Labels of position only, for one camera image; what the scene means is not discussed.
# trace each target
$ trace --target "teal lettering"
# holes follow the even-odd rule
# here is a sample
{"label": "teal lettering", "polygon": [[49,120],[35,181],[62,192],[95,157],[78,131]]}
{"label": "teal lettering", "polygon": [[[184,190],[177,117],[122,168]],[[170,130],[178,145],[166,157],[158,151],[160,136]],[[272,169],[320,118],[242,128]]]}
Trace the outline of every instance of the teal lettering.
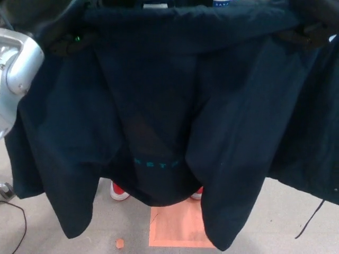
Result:
{"label": "teal lettering", "polygon": [[174,168],[176,165],[178,165],[179,164],[179,161],[177,160],[177,161],[175,161],[175,162],[173,162],[172,163],[172,168]]}
{"label": "teal lettering", "polygon": [[141,161],[136,159],[136,158],[134,158],[134,162],[137,163],[137,164],[141,164]]}

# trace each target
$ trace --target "red sneaker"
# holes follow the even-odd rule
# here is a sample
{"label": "red sneaker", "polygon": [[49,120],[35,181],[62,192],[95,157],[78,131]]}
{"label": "red sneaker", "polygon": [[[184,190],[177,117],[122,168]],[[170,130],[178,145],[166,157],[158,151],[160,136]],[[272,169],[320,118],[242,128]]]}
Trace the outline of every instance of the red sneaker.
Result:
{"label": "red sneaker", "polygon": [[112,199],[116,201],[123,201],[129,197],[129,194],[125,192],[122,188],[116,185],[114,182],[111,183],[110,194]]}
{"label": "red sneaker", "polygon": [[198,191],[196,193],[194,193],[191,198],[195,199],[195,200],[201,200],[201,196],[202,196],[202,191],[203,191],[203,187],[201,187],[200,189],[198,189]]}

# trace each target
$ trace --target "concrete floor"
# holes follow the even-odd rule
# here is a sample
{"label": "concrete floor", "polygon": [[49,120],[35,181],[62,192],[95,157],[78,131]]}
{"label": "concrete floor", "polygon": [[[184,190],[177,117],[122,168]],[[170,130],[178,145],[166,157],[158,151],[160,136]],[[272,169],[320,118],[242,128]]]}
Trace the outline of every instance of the concrete floor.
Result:
{"label": "concrete floor", "polygon": [[[0,142],[0,181],[11,182],[8,156]],[[214,249],[149,247],[150,208],[129,198],[115,203],[109,195],[110,182],[103,179],[94,204],[93,220],[78,238],[68,240],[44,195],[13,204],[25,209],[27,235],[17,254],[214,254]],[[246,226],[225,253],[302,254],[339,253],[339,207],[325,203],[305,233],[294,237],[307,222],[320,200],[268,179]],[[0,254],[11,254],[23,230],[22,212],[0,205]],[[115,240],[123,238],[125,247],[118,250]]]}

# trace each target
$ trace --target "jacket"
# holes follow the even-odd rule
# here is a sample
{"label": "jacket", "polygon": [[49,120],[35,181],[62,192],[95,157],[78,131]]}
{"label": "jacket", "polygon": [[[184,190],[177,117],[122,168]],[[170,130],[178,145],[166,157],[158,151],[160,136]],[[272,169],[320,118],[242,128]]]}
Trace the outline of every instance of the jacket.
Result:
{"label": "jacket", "polygon": [[149,206],[204,186],[220,250],[265,177],[339,204],[338,39],[305,51],[274,35],[304,21],[280,0],[86,11],[100,38],[46,55],[5,139],[18,197],[46,193],[73,238],[100,177]]}

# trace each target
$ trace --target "silver robotic arm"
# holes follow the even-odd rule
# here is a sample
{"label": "silver robotic arm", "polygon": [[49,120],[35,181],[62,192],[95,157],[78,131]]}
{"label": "silver robotic arm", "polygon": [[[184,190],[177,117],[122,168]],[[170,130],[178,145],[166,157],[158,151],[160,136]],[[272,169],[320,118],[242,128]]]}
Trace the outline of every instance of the silver robotic arm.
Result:
{"label": "silver robotic arm", "polygon": [[12,129],[18,103],[43,60],[42,49],[31,37],[0,28],[0,139]]}
{"label": "silver robotic arm", "polygon": [[44,61],[43,50],[72,30],[95,2],[0,0],[0,139],[14,126],[17,106]]}

